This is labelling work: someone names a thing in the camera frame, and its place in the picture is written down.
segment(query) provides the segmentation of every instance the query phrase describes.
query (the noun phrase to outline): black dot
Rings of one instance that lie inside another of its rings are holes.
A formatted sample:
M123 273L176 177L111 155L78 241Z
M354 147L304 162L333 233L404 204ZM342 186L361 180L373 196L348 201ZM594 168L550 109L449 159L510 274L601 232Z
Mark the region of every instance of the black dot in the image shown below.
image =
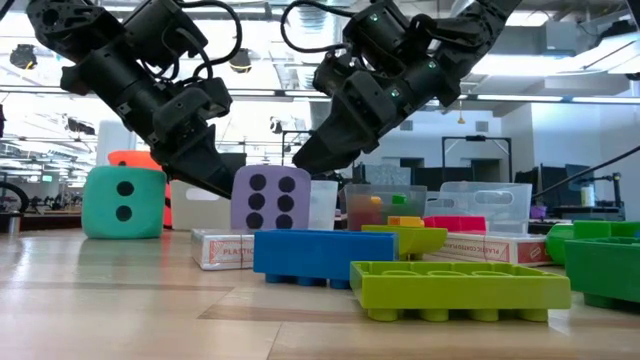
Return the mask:
M292 192L296 188L296 181L290 176L285 176L278 182L278 187L282 192Z
M289 215L280 215L276 219L276 228L278 229L291 229L293 227L293 220Z
M267 186L267 178L262 174L253 175L251 179L249 179L249 186L251 186L254 191L260 191Z
M264 206L265 199L260 193L249 196L249 207L251 210L260 210Z
M251 213L247 215L247 227L249 229L260 229L262 228L262 224L264 223L264 219L262 215L258 213Z
M133 184L128 181L122 181L118 184L118 194L120 196L129 196L133 194Z
M278 198L278 209L282 212L289 212L293 209L294 201L289 195L282 195Z
M131 219L131 215L133 215L133 213L131 212L131 208L128 206L122 205L116 210L116 217L122 222Z

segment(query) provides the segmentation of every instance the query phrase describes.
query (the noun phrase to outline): plastic cup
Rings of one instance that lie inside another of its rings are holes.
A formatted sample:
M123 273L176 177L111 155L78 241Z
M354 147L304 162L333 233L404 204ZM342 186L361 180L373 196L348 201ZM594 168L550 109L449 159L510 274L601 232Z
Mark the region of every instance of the plastic cup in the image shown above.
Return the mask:
M311 181L309 205L309 229L333 230L338 199L338 183L335 181Z

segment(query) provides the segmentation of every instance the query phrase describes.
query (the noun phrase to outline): cardboard box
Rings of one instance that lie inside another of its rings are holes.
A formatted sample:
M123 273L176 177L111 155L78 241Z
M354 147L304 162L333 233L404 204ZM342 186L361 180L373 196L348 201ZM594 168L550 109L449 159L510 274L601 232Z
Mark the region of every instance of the cardboard box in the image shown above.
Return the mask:
M194 229L191 255L202 270L251 269L253 234L242 230Z
M449 233L440 251L433 255L475 262L506 262L514 265L551 265L545 237L524 234Z

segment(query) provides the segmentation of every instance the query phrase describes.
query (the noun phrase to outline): blue building block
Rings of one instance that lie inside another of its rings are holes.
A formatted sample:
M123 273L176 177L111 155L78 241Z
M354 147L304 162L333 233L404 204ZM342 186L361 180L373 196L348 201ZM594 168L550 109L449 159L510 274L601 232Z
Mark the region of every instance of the blue building block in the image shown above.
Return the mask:
M352 261L395 261L395 233L273 230L255 234L253 271L269 283L349 289Z

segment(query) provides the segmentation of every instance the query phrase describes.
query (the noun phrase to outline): orange object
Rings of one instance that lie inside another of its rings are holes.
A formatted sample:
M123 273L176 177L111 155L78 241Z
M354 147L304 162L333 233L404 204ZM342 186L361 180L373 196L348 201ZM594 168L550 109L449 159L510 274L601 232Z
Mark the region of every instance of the orange object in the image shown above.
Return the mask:
M387 218L387 225L424 227L424 221L417 216L389 216Z
M148 151L120 150L107 155L109 164L114 166L132 166L151 170L162 171L162 167L151 158ZM171 227L171 186L165 188L164 226Z

